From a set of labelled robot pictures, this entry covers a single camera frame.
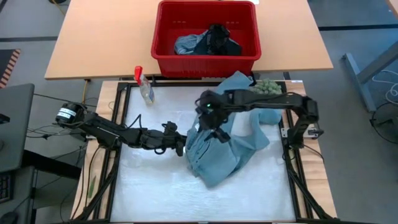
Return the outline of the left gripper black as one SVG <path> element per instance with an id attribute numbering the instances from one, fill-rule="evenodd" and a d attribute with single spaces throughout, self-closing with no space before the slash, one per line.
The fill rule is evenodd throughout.
<path id="1" fill-rule="evenodd" d="M 178 157 L 184 153 L 187 137 L 177 132 L 177 125 L 171 121 L 162 124 L 164 131 L 155 129 L 141 129 L 141 148 L 154 150 L 156 154 L 163 154 L 166 149 L 174 149 Z"/>

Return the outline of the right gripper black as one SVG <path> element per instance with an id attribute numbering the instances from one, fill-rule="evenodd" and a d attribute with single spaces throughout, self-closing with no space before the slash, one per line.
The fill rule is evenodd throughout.
<path id="1" fill-rule="evenodd" d="M 228 122 L 229 116 L 232 114 L 228 110 L 231 97 L 231 90 L 226 90 L 223 93 L 206 90 L 195 101 L 199 131 L 212 130 L 212 136 L 219 138 L 222 143 L 231 139 L 229 134 L 225 133 L 222 128 L 222 125 Z"/>

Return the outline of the light blue jeans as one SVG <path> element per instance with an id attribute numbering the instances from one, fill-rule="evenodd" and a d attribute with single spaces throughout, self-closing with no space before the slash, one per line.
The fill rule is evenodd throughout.
<path id="1" fill-rule="evenodd" d="M 265 149 L 269 138 L 261 129 L 262 125 L 277 125 L 282 119 L 281 110 L 253 109 L 249 112 L 251 134 L 237 136 L 232 133 L 236 113 L 228 116 L 221 129 L 230 136 L 228 142 L 222 143 L 217 138 L 206 138 L 210 130 L 200 131 L 199 119 L 195 118 L 187 132 L 185 155 L 192 174 L 200 177 L 208 188 L 216 187 L 222 181 L 242 169 L 255 152 Z"/>

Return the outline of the dark blue jeans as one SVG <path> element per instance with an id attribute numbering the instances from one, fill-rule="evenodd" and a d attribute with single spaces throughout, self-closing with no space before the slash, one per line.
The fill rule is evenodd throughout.
<path id="1" fill-rule="evenodd" d="M 226 43 L 226 49 L 228 51 L 226 56 L 240 56 L 242 54 L 242 47 L 231 38 Z M 206 48 L 206 36 L 196 46 L 194 55 L 209 55 Z"/>

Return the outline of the red plastic bin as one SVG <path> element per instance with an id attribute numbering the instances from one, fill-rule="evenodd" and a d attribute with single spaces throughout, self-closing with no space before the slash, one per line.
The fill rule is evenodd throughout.
<path id="1" fill-rule="evenodd" d="M 213 24 L 224 26 L 241 47 L 240 55 L 179 55 L 179 37 L 202 34 Z M 250 74 L 261 57 L 256 7 L 250 1 L 163 0 L 157 9 L 151 55 L 165 77 L 228 77 Z"/>

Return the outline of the blue striped shirt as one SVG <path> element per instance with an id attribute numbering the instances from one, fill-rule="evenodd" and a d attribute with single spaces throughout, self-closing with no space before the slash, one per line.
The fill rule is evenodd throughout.
<path id="1" fill-rule="evenodd" d="M 178 37 L 174 43 L 174 52 L 177 55 L 194 55 L 196 46 L 206 36 L 207 32 Z"/>

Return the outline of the green plastic strip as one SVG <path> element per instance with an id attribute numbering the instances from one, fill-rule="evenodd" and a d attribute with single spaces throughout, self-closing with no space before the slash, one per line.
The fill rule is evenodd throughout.
<path id="1" fill-rule="evenodd" d="M 88 190 L 87 190 L 87 198 L 92 198 L 95 183 L 96 183 L 96 176 L 94 176 L 90 181 L 90 184 L 89 184 Z"/>

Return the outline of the large light wooden table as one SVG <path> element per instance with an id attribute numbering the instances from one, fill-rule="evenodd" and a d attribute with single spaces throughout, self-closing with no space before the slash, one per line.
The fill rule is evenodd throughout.
<path id="1" fill-rule="evenodd" d="M 47 80 L 119 78 L 140 65 L 159 74 L 150 54 L 160 0 L 71 0 L 45 73 Z M 259 0 L 258 72 L 333 68 L 307 0 Z"/>

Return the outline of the black desk crossbar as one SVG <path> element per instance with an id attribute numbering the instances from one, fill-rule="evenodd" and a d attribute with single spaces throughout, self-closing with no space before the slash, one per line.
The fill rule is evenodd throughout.
<path id="1" fill-rule="evenodd" d="M 24 150 L 21 167 L 27 166 L 32 166 L 42 172 L 75 180 L 78 180 L 81 174 L 81 169 L 77 166 L 57 161 L 56 159 L 45 157 L 32 151 Z"/>

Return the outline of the grey metal table leg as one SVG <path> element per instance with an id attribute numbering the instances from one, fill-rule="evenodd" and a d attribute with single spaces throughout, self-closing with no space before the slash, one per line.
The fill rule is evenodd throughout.
<path id="1" fill-rule="evenodd" d="M 342 59 L 346 65 L 348 75 L 353 79 L 354 86 L 358 90 L 366 109 L 369 112 L 376 111 L 376 105 L 368 88 L 368 81 L 388 67 L 392 62 L 398 60 L 398 41 L 392 44 L 362 70 L 359 69 L 350 53 L 345 53 Z"/>

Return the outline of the grey desk top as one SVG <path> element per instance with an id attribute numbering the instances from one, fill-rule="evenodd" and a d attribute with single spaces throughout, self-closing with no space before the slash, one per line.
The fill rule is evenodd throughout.
<path id="1" fill-rule="evenodd" d="M 0 173 L 21 166 L 33 93 L 31 83 L 0 89 L 0 114 L 10 118 L 0 124 Z"/>

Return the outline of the black round stand base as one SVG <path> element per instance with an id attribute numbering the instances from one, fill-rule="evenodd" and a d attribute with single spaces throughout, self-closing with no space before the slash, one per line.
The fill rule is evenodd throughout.
<path id="1" fill-rule="evenodd" d="M 398 105 L 383 103 L 372 112 L 371 127 L 383 140 L 398 145 Z"/>

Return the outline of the black computer mouse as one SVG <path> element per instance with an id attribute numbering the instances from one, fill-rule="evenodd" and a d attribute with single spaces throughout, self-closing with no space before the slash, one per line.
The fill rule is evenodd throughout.
<path id="1" fill-rule="evenodd" d="M 18 218 L 16 212 L 7 212 L 0 218 L 0 224 L 17 224 Z"/>

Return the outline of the black orange striped mat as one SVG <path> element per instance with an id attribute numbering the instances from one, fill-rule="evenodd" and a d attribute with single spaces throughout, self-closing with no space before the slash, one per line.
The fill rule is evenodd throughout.
<path id="1" fill-rule="evenodd" d="M 7 86 L 20 54 L 21 49 L 0 50 L 0 89 Z"/>

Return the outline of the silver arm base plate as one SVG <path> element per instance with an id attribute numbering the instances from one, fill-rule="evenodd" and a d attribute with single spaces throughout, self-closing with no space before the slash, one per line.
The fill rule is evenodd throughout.
<path id="1" fill-rule="evenodd" d="M 283 138 L 287 138 L 287 137 L 288 137 L 288 130 L 289 130 L 288 128 L 281 128 L 281 129 L 280 129 L 280 133 L 281 133 L 281 136 L 282 136 Z M 308 128 L 308 129 L 304 132 L 303 136 L 304 136 L 304 138 L 317 139 L 317 138 L 319 138 L 323 133 L 324 133 L 324 130 L 317 129 L 317 128 Z"/>

